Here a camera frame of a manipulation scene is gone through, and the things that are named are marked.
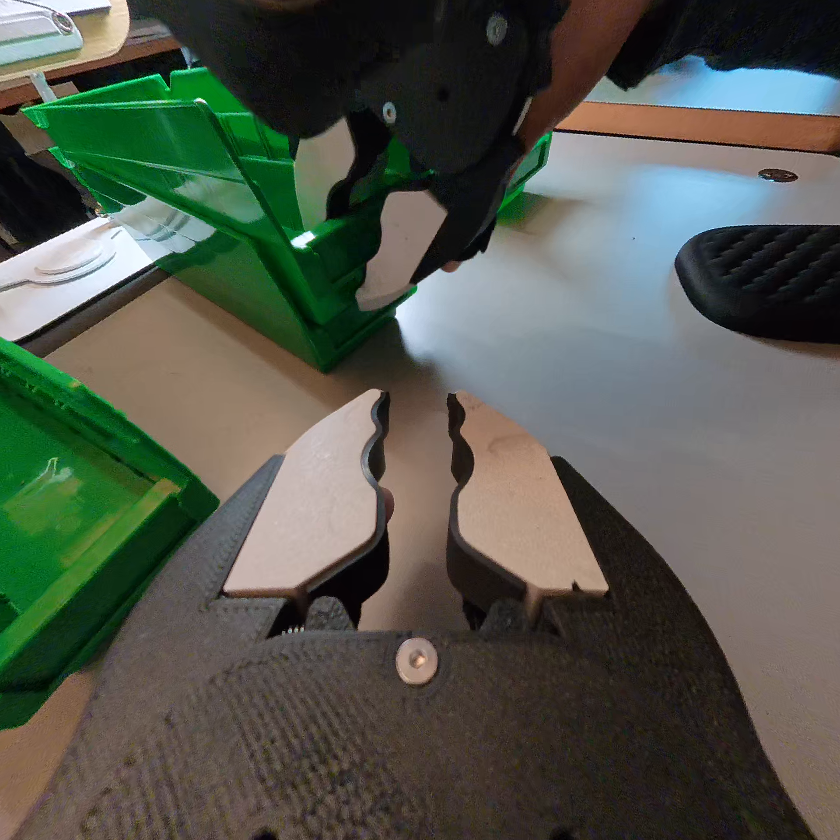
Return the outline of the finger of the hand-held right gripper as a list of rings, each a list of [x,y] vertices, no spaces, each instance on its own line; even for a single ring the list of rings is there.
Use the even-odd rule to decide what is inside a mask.
[[[391,134],[371,110],[354,110],[332,127],[300,140],[296,198],[302,228],[312,230],[350,210],[355,187],[384,170]]]
[[[392,192],[382,206],[381,243],[356,291],[363,312],[393,304],[413,289],[413,279],[448,215],[429,191]]]

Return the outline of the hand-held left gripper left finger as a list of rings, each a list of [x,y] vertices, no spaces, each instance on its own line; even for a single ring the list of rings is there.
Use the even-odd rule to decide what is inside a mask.
[[[380,484],[389,410],[388,393],[370,389],[289,447],[227,575],[226,596],[285,599],[300,616],[332,596],[358,625],[389,571]]]

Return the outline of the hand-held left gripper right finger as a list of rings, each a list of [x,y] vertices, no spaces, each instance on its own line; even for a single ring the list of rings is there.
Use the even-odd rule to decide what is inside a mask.
[[[447,396],[451,473],[446,568],[477,629],[499,602],[537,626],[548,606],[610,610],[610,586],[550,453],[467,391]]]

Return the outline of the green plastic bin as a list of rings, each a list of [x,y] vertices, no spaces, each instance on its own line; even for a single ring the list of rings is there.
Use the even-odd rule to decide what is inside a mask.
[[[355,292],[381,239],[383,196],[302,234],[277,224],[247,180],[79,155],[73,174],[163,268],[311,367],[330,371],[389,325]]]
[[[1,340],[1,729],[25,725],[218,508],[78,379]]]
[[[60,141],[50,152],[160,268],[246,320],[266,320],[282,292],[310,327],[344,333],[379,243],[377,205],[315,231],[287,224],[296,205],[291,162],[239,157],[213,137],[142,141],[137,150]]]
[[[87,144],[115,152],[118,148],[136,151],[142,141],[162,139],[164,143],[197,142],[219,137],[230,143],[241,158],[258,156],[271,161],[290,160],[291,183],[296,205],[288,211],[287,224],[297,223],[303,231],[296,198],[297,140],[273,130],[240,103],[208,70],[177,70],[168,81],[159,75],[120,82],[109,87],[78,93],[53,102],[36,104],[24,114],[54,141]],[[358,184],[353,190],[348,213],[374,196],[403,189],[417,179],[409,153],[398,140],[392,140],[385,153],[384,170]],[[526,173],[543,164],[526,153]]]

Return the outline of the person's right forearm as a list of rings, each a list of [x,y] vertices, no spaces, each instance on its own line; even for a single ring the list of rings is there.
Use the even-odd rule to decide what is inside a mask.
[[[839,2],[653,2],[606,77],[629,90],[688,56],[717,71],[793,70],[837,80]]]

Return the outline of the light grey desk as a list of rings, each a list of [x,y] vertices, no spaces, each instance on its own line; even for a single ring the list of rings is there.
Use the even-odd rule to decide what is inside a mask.
[[[793,183],[758,177],[766,168]],[[673,261],[697,231],[838,223],[815,154],[556,133],[487,255],[437,274],[330,374],[163,280],[47,354],[220,496],[322,415],[392,395],[392,572],[364,627],[462,627],[444,568],[447,392],[567,458],[665,556],[721,641],[764,747],[838,838],[838,348],[702,318]]]
[[[718,71],[688,57],[629,91],[601,80],[556,130],[838,154],[839,82],[793,70]]]

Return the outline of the person's right hand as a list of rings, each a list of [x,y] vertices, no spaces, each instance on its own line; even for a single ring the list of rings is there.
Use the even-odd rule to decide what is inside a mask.
[[[571,1],[551,38],[551,79],[531,101],[518,138],[524,152],[564,121],[604,77],[653,1]]]

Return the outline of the brown wooden table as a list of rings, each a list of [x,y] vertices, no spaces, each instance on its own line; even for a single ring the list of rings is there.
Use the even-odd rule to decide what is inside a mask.
[[[45,78],[53,88],[72,82],[79,91],[88,91],[155,72],[165,74],[185,66],[180,46],[172,37],[166,37],[126,45],[109,58],[86,61],[74,67],[46,70]],[[19,108],[33,103],[36,93],[28,75],[2,81],[2,113],[15,113]]]

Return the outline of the pale wooden board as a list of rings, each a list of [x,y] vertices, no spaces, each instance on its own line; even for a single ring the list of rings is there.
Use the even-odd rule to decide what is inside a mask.
[[[33,72],[58,77],[63,70],[74,70],[115,56],[128,37],[131,18],[126,1],[111,1],[110,4],[109,8],[70,15],[82,37],[81,47],[54,56],[2,66],[1,82],[22,80]]]

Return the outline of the white document stand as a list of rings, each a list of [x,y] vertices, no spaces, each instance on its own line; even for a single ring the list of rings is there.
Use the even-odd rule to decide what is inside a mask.
[[[130,11],[123,47],[172,37]],[[78,49],[70,16],[32,2],[2,2],[2,66]],[[97,200],[49,151],[54,141],[24,114],[87,91],[29,75],[36,100],[2,113],[2,338],[26,343],[151,267],[139,246],[103,216]]]

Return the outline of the black ribbed pad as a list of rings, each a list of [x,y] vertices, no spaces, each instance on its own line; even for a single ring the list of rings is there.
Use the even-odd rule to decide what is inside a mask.
[[[752,338],[839,343],[839,226],[719,227],[687,241],[675,272],[705,319]]]

